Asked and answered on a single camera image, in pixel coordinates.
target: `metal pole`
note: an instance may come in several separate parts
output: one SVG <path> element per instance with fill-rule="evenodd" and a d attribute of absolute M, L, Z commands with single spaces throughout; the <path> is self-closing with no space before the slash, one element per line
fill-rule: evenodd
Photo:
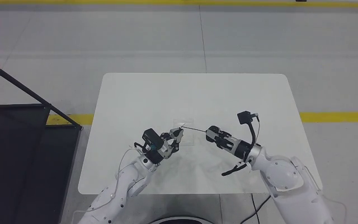
<path fill-rule="evenodd" d="M 16 87 L 18 87 L 20 90 L 24 91 L 25 93 L 29 94 L 30 96 L 32 96 L 34 99 L 36 99 L 38 102 L 48 106 L 49 108 L 51 108 L 51 110 L 53 110 L 55 113 L 57 113 L 58 115 L 60 115 L 61 117 L 63 117 L 64 119 L 66 119 L 68 122 L 70 122 L 71 124 L 75 125 L 76 127 L 79 127 L 80 129 L 82 128 L 81 125 L 79 125 L 77 122 L 75 122 L 74 120 L 72 120 L 69 116 L 65 115 L 64 113 L 62 113 L 59 109 L 55 108 L 54 106 L 52 106 L 52 104 L 50 104 L 49 102 L 47 102 L 46 100 L 44 100 L 43 98 L 41 98 L 41 96 L 37 95 L 36 93 L 34 93 L 31 89 L 27 88 L 25 85 L 23 85 L 21 82 L 19 82 L 18 80 L 16 80 L 15 78 L 13 78 L 12 76 L 10 76 L 8 73 L 6 73 L 4 70 L 0 69 L 0 76 L 2 76 L 4 79 L 8 80 L 10 83 L 14 84 Z"/>

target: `floor seam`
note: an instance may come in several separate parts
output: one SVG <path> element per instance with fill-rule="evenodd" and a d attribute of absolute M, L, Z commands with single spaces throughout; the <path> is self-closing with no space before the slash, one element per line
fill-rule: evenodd
<path fill-rule="evenodd" d="M 35 9 L 33 10 L 33 12 L 31 13 L 29 20 L 27 21 L 25 27 L 22 29 L 21 33 L 19 34 L 19 36 L 18 36 L 18 38 L 17 38 L 17 40 L 16 40 L 16 42 L 15 42 L 13 48 L 11 49 L 11 52 L 10 52 L 9 55 L 6 57 L 6 60 L 5 60 L 4 64 L 2 65 L 1 69 L 4 69 L 5 64 L 7 63 L 7 61 L 9 60 L 9 58 L 11 57 L 13 51 L 15 50 L 15 48 L 16 48 L 18 42 L 20 41 L 20 39 L 21 39 L 21 37 L 22 37 L 23 32 L 25 32 L 27 26 L 29 25 L 29 23 L 30 23 L 32 17 L 34 16 L 34 13 L 35 13 L 35 11 L 36 11 L 36 9 L 37 9 L 38 7 L 39 7 L 39 6 L 36 6 L 36 8 L 35 8 Z"/>
<path fill-rule="evenodd" d="M 224 223 L 224 220 L 223 220 L 223 209 L 222 209 L 222 199 L 220 197 L 220 194 L 219 194 L 219 203 L 220 203 L 220 215 L 222 217 L 222 223 Z"/>
<path fill-rule="evenodd" d="M 205 56 L 205 45 L 204 45 L 204 33 L 202 32 L 202 22 L 201 22 L 201 10 L 199 5 L 199 15 L 200 15 L 200 27 L 201 27 L 201 38 L 202 38 L 202 49 L 204 50 L 204 62 L 205 62 L 205 73 L 208 72 L 206 67 L 206 56 Z"/>

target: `tabletop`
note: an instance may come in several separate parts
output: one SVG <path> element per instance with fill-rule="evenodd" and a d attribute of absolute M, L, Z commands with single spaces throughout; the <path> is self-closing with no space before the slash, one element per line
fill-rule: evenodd
<path fill-rule="evenodd" d="M 268 155 L 296 156 L 322 182 L 288 83 L 283 74 L 107 73 L 102 80 L 78 190 L 98 194 L 115 178 L 124 152 L 153 128 L 158 134 L 178 124 L 206 130 L 216 125 L 251 142 L 237 113 L 258 113 L 257 142 Z M 253 122 L 255 130 L 258 125 Z M 137 157 L 130 151 L 123 165 Z M 185 129 L 180 150 L 163 160 L 142 194 L 265 193 L 258 171 L 247 167 L 221 176 L 238 159 Z"/>

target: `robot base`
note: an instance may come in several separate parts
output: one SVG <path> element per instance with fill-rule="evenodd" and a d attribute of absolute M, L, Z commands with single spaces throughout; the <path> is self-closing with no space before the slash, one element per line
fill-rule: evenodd
<path fill-rule="evenodd" d="M 176 216 L 176 217 L 156 220 L 154 222 L 151 222 L 150 224 L 213 224 L 213 223 L 201 218 Z"/>

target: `black metal frame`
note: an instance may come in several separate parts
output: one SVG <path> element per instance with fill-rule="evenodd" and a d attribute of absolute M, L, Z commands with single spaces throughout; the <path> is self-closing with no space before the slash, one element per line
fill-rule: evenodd
<path fill-rule="evenodd" d="M 38 102 L 40 102 L 40 103 L 44 104 L 45 106 L 47 106 L 48 108 L 50 108 L 50 110 L 52 110 L 53 112 L 57 113 L 62 118 L 64 118 L 65 120 L 67 120 L 68 122 L 73 124 L 76 128 L 82 129 L 82 126 L 80 124 L 78 124 L 77 122 L 72 120 L 69 116 L 67 116 L 64 113 L 62 113 L 59 109 L 57 109 L 52 104 L 50 104 L 49 102 L 44 100 L 41 96 L 39 96 L 36 93 L 34 93 L 31 89 L 27 88 L 24 84 L 22 84 L 21 82 L 16 80 L 14 77 L 10 76 L 8 73 L 6 73 L 2 69 L 0 69 L 0 76 L 2 76 L 4 79 L 6 79 L 8 82 L 12 83 L 14 86 L 19 88 L 20 90 L 22 90 L 25 93 L 27 93 L 28 95 L 30 95 L 32 98 L 34 98 Z"/>
<path fill-rule="evenodd" d="M 41 106 L 44 109 L 47 110 L 47 115 L 49 115 L 49 111 L 53 111 L 55 113 L 57 113 L 58 115 L 60 115 L 62 118 L 64 118 L 65 120 L 67 120 L 68 122 L 70 122 L 71 124 L 68 125 L 46 125 L 46 121 L 47 118 L 44 119 L 43 121 L 43 129 L 41 131 L 41 133 L 43 133 L 43 131 L 45 130 L 45 128 L 74 128 L 77 130 L 77 142 L 76 142 L 76 146 L 74 149 L 74 155 L 72 158 L 72 162 L 71 162 L 71 166 L 69 168 L 69 175 L 67 178 L 67 182 L 66 182 L 66 186 L 65 186 L 65 193 L 64 193 L 64 198 L 62 201 L 62 207 L 59 213 L 59 222 L 62 219 L 62 215 L 63 215 L 63 209 L 64 209 L 64 205 L 65 205 L 65 200 L 67 197 L 67 192 L 68 192 L 68 187 L 69 187 L 69 182 L 72 176 L 72 169 L 73 169 L 73 165 L 74 165 L 74 160 L 76 158 L 76 154 L 77 154 L 77 146 L 78 146 L 78 142 L 79 142 L 79 136 L 81 134 L 81 130 L 83 129 L 83 127 L 78 124 L 77 122 L 75 122 L 73 119 L 71 119 L 69 116 L 67 116 L 66 114 L 64 114 L 63 112 L 61 112 L 59 109 L 57 109 L 55 106 L 53 106 L 52 104 L 50 104 L 49 102 L 47 102 L 46 100 L 44 100 L 42 97 L 40 97 L 38 94 L 34 93 L 32 90 L 30 90 L 28 87 L 26 87 L 25 85 L 23 85 L 21 82 L 19 82 L 18 80 L 16 80 L 15 78 L 13 78 L 12 76 L 10 76 L 8 73 L 6 73 L 4 70 L 0 69 L 0 76 L 3 77 L 5 80 L 7 80 L 8 82 L 12 83 L 14 86 L 18 87 L 20 90 L 22 90 L 23 92 L 27 93 L 28 95 L 30 95 L 32 98 L 34 98 L 35 100 L 37 100 L 39 102 L 39 104 L 12 104 L 12 105 L 0 105 L 0 109 L 1 108 L 33 108 L 34 106 Z M 40 134 L 40 138 L 37 141 L 38 144 L 40 144 L 40 140 L 42 138 L 42 134 Z M 31 156 L 31 162 L 29 166 L 32 166 L 33 164 L 33 159 L 34 159 L 34 155 Z"/>

